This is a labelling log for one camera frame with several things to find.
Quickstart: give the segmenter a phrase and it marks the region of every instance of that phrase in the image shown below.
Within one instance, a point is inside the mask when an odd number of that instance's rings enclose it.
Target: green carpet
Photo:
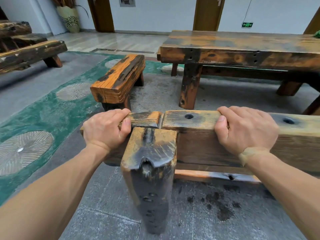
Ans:
[[[14,190],[30,177],[32,173],[41,168],[70,133],[99,107],[99,104],[94,100],[93,96],[88,95],[77,100],[63,101],[56,97],[56,92],[70,84],[93,83],[108,71],[108,68],[105,67],[107,61],[124,57],[123,55],[101,53],[68,52],[105,55],[107,58],[87,72],[61,85],[22,111],[11,116],[0,125],[0,143],[10,137],[29,131],[43,130],[51,133],[54,137],[51,147],[38,160],[32,162],[18,173],[0,177],[0,205],[2,205]],[[144,73],[164,74],[161,68],[165,65],[167,64],[146,61]]]

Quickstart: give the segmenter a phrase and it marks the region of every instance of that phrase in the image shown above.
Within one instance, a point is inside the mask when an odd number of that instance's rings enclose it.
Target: left hand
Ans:
[[[96,146],[106,153],[117,148],[131,132],[130,110],[114,109],[95,114],[83,124],[83,137],[87,146]]]

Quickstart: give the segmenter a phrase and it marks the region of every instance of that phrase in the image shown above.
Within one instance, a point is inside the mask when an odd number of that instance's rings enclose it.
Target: green exit sign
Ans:
[[[242,28],[251,28],[253,23],[242,23]]]

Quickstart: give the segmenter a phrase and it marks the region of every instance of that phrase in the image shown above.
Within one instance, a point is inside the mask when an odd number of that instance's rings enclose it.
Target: reclaimed wood furniture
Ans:
[[[64,41],[27,35],[28,22],[0,22],[0,74],[30,67],[43,60],[48,67],[62,67],[57,54],[67,51]]]
[[[218,111],[173,110],[130,113],[131,135],[105,163],[121,166],[130,195],[147,231],[164,231],[173,178],[259,182],[218,142]],[[320,117],[270,113],[280,127],[271,152],[285,163],[320,177]]]
[[[171,32],[157,59],[185,64],[179,106],[194,109],[201,75],[282,81],[278,95],[294,96],[303,83],[320,91],[320,39],[308,34]],[[320,97],[303,114],[320,115]]]
[[[144,85],[142,72],[145,67],[144,55],[127,55],[91,85],[94,99],[105,111],[131,109],[130,90],[133,86]]]

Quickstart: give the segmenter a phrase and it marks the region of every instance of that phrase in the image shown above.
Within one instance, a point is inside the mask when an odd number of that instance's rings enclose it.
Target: decorative vase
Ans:
[[[75,8],[70,7],[57,7],[59,16],[61,17],[64,25],[71,33],[79,33],[79,15]]]

